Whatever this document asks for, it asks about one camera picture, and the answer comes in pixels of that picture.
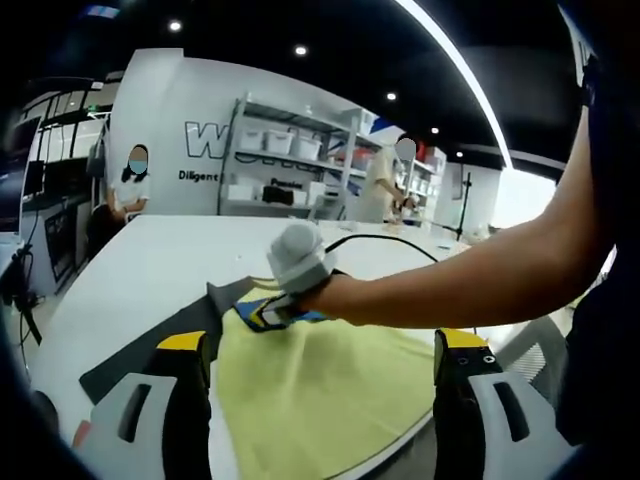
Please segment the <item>woman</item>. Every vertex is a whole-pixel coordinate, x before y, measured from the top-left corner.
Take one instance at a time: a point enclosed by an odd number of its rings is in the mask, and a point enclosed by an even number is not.
[[[127,215],[141,212],[149,200],[149,151],[136,145],[129,154],[129,162],[107,190],[107,204],[93,212],[88,227],[89,259],[124,227]]]
[[[567,305],[595,280],[615,245],[607,279],[579,304],[567,338],[568,364],[557,427],[585,447],[563,472],[593,478],[640,426],[632,366],[640,320],[635,228],[640,206],[640,102],[592,62],[586,102],[567,168],[546,210],[435,265],[373,281],[335,275],[303,306],[356,324],[404,328],[492,326],[526,321]]]
[[[406,134],[402,134],[398,138],[398,144],[405,138],[413,144],[413,156],[415,156],[415,143],[410,141]],[[396,188],[395,177],[401,168],[402,165],[396,151],[391,147],[383,147],[371,159],[362,195],[358,202],[357,221],[382,223],[384,218],[391,213],[394,201],[402,207],[415,207],[413,199],[411,197],[405,198],[404,194]]]

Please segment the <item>yellow fabric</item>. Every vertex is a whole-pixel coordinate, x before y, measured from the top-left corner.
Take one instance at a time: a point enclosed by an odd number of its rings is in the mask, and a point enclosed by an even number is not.
[[[200,337],[206,332],[181,333],[180,335],[171,335],[166,340],[160,342],[157,348],[163,350],[197,350]]]
[[[454,328],[442,328],[440,330],[447,338],[447,346],[449,348],[477,348],[489,346],[489,344],[482,338],[470,332],[464,332]]]
[[[242,301],[274,296],[255,289]],[[383,327],[223,317],[217,391],[243,479],[312,480],[384,450],[431,410],[433,352]]]

